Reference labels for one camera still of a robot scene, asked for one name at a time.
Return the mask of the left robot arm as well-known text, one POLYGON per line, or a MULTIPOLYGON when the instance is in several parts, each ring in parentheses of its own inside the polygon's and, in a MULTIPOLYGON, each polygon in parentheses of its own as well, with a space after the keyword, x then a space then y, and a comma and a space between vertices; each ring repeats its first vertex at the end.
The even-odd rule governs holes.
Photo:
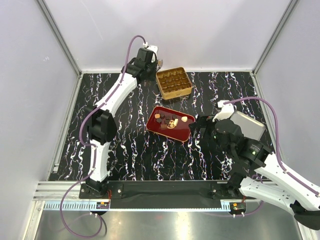
POLYGON ((108 193, 106 184, 110 171, 107 170, 109 147, 118 128, 115 114, 126 97, 144 80, 153 80, 158 67, 158 50, 155 45, 144 45, 137 56, 127 60, 118 79, 95 105, 87 107, 79 140, 90 147, 90 167, 84 177, 85 186, 97 198, 108 193))

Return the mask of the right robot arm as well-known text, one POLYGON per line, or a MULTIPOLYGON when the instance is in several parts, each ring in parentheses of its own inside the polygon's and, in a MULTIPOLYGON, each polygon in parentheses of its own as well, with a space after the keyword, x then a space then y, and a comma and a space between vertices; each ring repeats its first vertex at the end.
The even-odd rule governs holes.
POLYGON ((236 170, 226 186, 228 195, 241 195, 262 200, 294 216, 312 230, 320 229, 320 188, 283 163, 262 142, 246 137, 241 127, 230 118, 199 117, 189 124, 193 134, 204 131, 206 139, 214 140, 229 157, 246 170, 261 174, 275 183, 262 184, 236 170))

